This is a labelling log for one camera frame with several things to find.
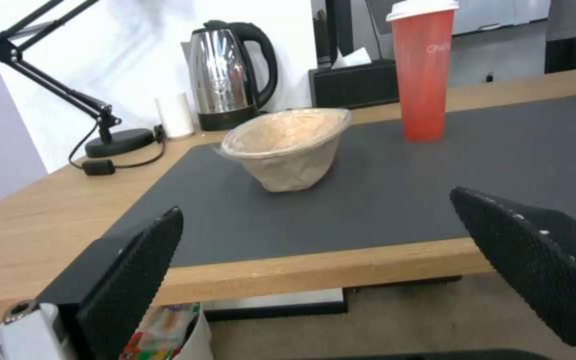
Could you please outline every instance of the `stainless steel kettle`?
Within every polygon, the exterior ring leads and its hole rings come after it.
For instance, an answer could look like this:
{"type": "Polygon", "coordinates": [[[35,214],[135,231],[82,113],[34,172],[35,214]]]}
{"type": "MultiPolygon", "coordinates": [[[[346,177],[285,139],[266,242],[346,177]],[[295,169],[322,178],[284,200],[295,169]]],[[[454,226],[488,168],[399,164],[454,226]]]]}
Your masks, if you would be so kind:
{"type": "Polygon", "coordinates": [[[235,128],[258,115],[277,88],[272,43],[252,23],[211,20],[190,38],[190,82],[202,130],[235,128]],[[246,41],[259,43],[268,82],[259,91],[246,41]]]}

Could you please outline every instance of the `black box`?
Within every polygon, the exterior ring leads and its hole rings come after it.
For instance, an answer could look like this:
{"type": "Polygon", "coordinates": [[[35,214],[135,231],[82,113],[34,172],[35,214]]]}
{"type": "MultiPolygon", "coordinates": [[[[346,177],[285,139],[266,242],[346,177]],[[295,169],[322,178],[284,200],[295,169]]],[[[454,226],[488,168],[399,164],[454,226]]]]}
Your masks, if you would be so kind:
{"type": "Polygon", "coordinates": [[[395,61],[384,59],[345,68],[308,71],[316,108],[356,109],[400,100],[395,61]]]}

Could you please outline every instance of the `lamp arm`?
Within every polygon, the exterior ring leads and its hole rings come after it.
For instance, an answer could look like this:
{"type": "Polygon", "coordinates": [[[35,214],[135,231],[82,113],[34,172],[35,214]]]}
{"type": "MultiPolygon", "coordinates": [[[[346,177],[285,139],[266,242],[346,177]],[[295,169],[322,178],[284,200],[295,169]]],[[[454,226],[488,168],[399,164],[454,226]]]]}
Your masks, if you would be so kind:
{"type": "Polygon", "coordinates": [[[64,2],[64,0],[50,0],[10,28],[0,32],[0,62],[92,117],[99,125],[101,141],[108,144],[112,142],[112,135],[109,129],[122,122],[120,118],[112,114],[112,106],[93,96],[69,88],[24,60],[25,50],[75,18],[75,16],[91,7],[98,2],[98,0],[85,0],[57,20],[41,25],[30,25],[62,2],[64,2]],[[20,35],[28,34],[32,35],[20,45],[16,45],[11,41],[20,35]]]}

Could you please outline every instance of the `lamp base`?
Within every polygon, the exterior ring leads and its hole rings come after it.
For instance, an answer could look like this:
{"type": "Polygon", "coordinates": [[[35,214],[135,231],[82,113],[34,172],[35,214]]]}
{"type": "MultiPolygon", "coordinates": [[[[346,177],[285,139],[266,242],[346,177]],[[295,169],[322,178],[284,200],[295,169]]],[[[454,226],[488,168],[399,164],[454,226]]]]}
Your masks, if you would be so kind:
{"type": "Polygon", "coordinates": [[[144,148],[155,141],[153,132],[148,129],[130,129],[112,133],[112,142],[103,143],[99,137],[86,144],[89,158],[106,158],[144,148]]]}

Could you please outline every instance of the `white lid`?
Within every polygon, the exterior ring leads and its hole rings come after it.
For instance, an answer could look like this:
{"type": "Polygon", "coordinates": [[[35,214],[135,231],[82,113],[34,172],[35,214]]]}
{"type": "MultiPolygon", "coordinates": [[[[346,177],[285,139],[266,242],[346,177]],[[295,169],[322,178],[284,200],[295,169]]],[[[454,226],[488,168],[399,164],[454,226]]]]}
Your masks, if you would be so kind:
{"type": "Polygon", "coordinates": [[[392,5],[386,21],[457,9],[459,9],[457,0],[403,0],[392,5]]]}

